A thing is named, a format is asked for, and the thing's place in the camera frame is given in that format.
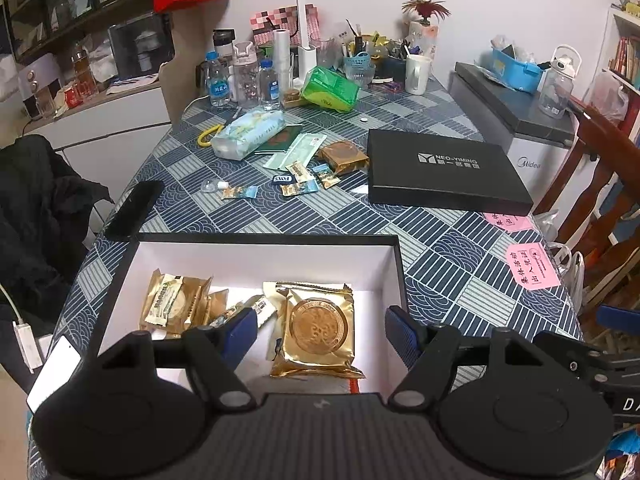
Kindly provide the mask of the gold mooncake packet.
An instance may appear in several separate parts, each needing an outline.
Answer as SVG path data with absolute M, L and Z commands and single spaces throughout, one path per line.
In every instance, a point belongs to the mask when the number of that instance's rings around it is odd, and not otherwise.
M 346 285 L 265 282 L 278 311 L 270 375 L 366 377 L 355 361 L 355 300 Z
M 318 157 L 326 162 L 337 176 L 367 169 L 369 166 L 369 157 L 350 141 L 328 144 L 320 148 Z

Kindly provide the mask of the colourful snack sachet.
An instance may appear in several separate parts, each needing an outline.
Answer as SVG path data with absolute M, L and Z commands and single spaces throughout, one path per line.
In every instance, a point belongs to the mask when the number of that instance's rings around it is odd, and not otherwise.
M 225 188 L 222 191 L 224 200 L 254 200 L 258 194 L 258 186 L 234 186 L 233 188 Z

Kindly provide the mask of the black white gift box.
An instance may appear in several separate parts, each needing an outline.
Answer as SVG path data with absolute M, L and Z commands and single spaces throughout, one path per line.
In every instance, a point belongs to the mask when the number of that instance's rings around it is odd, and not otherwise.
M 131 242 L 94 326 L 94 358 L 138 330 L 153 273 L 202 278 L 214 320 L 242 307 L 258 312 L 257 339 L 236 369 L 250 392 L 361 393 L 389 396 L 407 367 L 385 335 L 385 311 L 407 305 L 395 235 L 141 234 Z M 348 286 L 354 297 L 356 382 L 334 377 L 272 378 L 278 314 L 266 299 L 277 282 Z

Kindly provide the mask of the black smartphone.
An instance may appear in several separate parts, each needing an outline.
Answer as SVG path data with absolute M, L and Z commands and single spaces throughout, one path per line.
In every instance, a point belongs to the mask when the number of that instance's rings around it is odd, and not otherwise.
M 107 223 L 105 238 L 113 242 L 128 242 L 131 237 L 136 237 L 164 188 L 165 183 L 157 180 L 142 181 L 134 186 Z

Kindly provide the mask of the small clear plastic bottle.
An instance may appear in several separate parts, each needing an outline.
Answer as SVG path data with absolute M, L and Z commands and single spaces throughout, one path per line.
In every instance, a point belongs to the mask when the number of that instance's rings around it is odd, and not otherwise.
M 217 193 L 227 188 L 230 188 L 230 184 L 227 181 L 217 179 L 207 179 L 200 186 L 200 190 L 203 193 Z

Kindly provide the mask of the black jacket on chair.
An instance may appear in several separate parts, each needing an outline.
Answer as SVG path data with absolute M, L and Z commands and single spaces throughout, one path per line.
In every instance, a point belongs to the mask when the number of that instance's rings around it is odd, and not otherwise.
M 1 150 L 1 284 L 38 335 L 52 330 L 108 189 L 81 177 L 43 136 Z

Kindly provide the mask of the wooden chair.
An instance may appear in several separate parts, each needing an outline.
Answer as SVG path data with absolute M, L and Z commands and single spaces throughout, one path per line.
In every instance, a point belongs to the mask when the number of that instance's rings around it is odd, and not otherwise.
M 551 209 L 584 156 L 597 159 L 589 185 L 573 204 L 554 238 L 557 243 L 566 244 L 580 233 L 582 236 L 573 246 L 574 252 L 585 257 L 599 255 L 599 259 L 588 264 L 585 270 L 585 284 L 592 286 L 600 284 L 608 274 L 620 270 L 639 255 L 638 232 L 623 242 L 612 246 L 606 244 L 622 215 L 639 203 L 639 148 L 594 107 L 573 101 L 570 108 L 578 119 L 577 140 L 534 214 L 545 214 Z M 607 214 L 591 218 L 602 188 L 614 176 L 622 182 L 622 192 Z

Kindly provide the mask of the grey topped white mini fridge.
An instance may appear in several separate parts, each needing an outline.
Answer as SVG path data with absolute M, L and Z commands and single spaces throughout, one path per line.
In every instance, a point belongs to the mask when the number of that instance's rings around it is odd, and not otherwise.
M 536 96 L 503 87 L 472 64 L 457 62 L 449 93 L 483 139 L 501 146 L 539 202 L 574 143 L 572 120 L 548 117 Z

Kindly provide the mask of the white mug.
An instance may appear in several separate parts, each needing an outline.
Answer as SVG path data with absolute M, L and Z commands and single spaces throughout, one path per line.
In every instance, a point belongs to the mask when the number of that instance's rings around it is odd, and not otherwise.
M 426 91 L 431 75 L 432 59 L 425 55 L 409 54 L 406 58 L 405 90 L 413 96 Z

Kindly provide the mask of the blue plastic basket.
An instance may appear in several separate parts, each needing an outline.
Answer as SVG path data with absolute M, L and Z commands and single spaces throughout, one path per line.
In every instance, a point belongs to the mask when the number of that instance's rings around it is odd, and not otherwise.
M 528 94 L 538 89 L 544 71 L 535 63 L 524 63 L 502 51 L 491 49 L 490 70 L 507 87 Z

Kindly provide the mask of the clear water jug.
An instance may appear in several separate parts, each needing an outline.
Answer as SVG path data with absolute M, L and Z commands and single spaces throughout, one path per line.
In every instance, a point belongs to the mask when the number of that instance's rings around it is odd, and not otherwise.
M 553 51 L 550 68 L 544 75 L 538 107 L 541 113 L 560 119 L 574 90 L 575 79 L 582 67 L 582 56 L 568 44 L 559 44 Z

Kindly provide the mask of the white desk lamp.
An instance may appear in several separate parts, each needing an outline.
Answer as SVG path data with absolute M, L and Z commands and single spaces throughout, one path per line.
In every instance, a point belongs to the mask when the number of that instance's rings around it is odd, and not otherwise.
M 294 88 L 303 88 L 307 74 L 317 66 L 317 49 L 310 42 L 306 12 L 307 0 L 296 0 L 299 46 L 297 47 L 298 76 L 293 79 Z

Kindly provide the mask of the white bookshelf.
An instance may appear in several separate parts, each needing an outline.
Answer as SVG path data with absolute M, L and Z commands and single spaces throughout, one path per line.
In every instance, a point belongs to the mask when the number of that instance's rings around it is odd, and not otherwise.
M 611 6 L 608 9 L 597 72 L 610 74 L 629 98 L 620 128 L 639 141 L 639 18 Z

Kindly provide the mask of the red feather plant decoration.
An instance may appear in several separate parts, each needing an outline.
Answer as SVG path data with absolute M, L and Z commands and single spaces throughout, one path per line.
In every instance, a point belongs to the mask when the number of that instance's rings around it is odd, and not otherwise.
M 401 11 L 407 15 L 419 15 L 420 23 L 424 26 L 431 25 L 433 16 L 441 21 L 450 15 L 444 3 L 437 0 L 408 0 L 402 4 Z

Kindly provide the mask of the yellow handled scissors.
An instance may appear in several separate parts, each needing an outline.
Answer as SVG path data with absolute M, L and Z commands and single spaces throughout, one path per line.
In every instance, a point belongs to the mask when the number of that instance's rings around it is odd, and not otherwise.
M 216 136 L 218 133 L 221 133 L 222 130 L 224 130 L 223 125 L 216 125 L 206 130 L 203 130 L 198 136 L 198 138 L 196 139 L 196 142 L 198 142 L 198 146 L 200 146 L 201 148 L 208 148 L 209 146 L 212 145 L 213 137 Z

